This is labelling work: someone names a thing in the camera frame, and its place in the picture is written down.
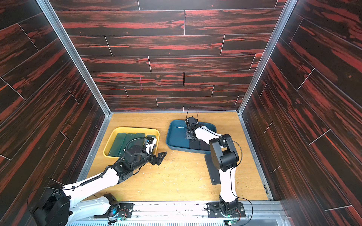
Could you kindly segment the aluminium front rail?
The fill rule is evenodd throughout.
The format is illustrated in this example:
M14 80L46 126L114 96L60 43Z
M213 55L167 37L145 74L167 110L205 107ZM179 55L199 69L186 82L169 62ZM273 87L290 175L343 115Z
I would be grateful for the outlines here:
M279 201L242 201L242 209L226 218L212 210L207 201L134 202L127 218L87 217L72 226L291 226Z

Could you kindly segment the dark grey pencil case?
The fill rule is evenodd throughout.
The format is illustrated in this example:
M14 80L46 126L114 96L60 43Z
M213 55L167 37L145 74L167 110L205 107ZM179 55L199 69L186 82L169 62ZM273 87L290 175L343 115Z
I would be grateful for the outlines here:
M214 166L211 154L205 155L205 161L212 185L219 185L221 183L219 170Z
M200 150L201 149L201 143L194 134L187 133L186 138L189 140L189 148L190 149L195 149L195 150Z

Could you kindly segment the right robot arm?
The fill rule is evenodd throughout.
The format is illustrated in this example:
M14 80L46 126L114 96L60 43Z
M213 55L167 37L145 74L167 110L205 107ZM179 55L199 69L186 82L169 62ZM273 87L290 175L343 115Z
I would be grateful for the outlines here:
M210 145L212 162L219 171L221 181L219 208L224 216L230 216L239 207L235 184L239 155L231 136L215 133L204 125L188 126L188 134Z

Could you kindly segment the teal plastic tray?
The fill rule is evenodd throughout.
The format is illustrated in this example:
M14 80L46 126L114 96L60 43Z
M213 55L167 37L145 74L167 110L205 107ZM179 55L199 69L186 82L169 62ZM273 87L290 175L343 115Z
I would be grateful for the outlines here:
M166 144L172 150L191 153L210 154L210 151L195 150L189 148L189 140L186 139L187 126L185 120L174 120L170 123Z

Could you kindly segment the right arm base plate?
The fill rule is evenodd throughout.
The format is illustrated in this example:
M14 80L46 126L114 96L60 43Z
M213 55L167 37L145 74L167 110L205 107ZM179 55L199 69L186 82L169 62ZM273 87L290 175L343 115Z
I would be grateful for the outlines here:
M230 207L220 202L208 202L204 210L209 218L244 218L246 216L244 206L239 202L236 206Z

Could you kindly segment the yellow plastic tray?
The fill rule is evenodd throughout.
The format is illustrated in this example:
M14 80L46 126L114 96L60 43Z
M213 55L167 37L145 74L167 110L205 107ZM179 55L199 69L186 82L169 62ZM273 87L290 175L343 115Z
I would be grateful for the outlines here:
M158 142L159 142L159 136L160 136L160 133L158 130L156 129L148 129L148 128L135 128L135 127L118 127L116 129L114 129L107 141L107 144L103 150L103 154L105 157L107 158L113 158L113 159L118 159L119 157L111 157L111 156L108 156L108 153L112 147L112 144L116 138L116 135L118 133L145 133L145 135L154 135L156 138L157 138L157 143L156 143L156 148L154 150L153 153L156 152L157 150L157 146L158 146ZM132 139L128 142L128 144L126 145L126 149L131 147L131 146L134 146L134 145L139 145L139 146L145 146L146 144L146 138L136 138L136 139Z

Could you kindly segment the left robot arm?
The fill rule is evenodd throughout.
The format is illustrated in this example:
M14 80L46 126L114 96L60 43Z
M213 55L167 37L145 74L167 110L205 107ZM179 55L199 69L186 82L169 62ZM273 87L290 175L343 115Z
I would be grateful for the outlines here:
M127 214L111 194L97 199L88 197L109 187L118 185L134 175L147 163L160 165L166 152L153 154L150 146L134 146L103 172L62 188L47 187L31 214L39 226L65 226L79 219L105 216L118 218Z

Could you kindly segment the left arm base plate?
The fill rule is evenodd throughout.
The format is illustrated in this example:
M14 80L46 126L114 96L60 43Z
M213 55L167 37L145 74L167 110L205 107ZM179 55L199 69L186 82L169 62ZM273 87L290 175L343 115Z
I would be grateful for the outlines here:
M132 217L133 208L132 202L119 202L117 205L112 204L105 214L94 215L93 218L125 220Z

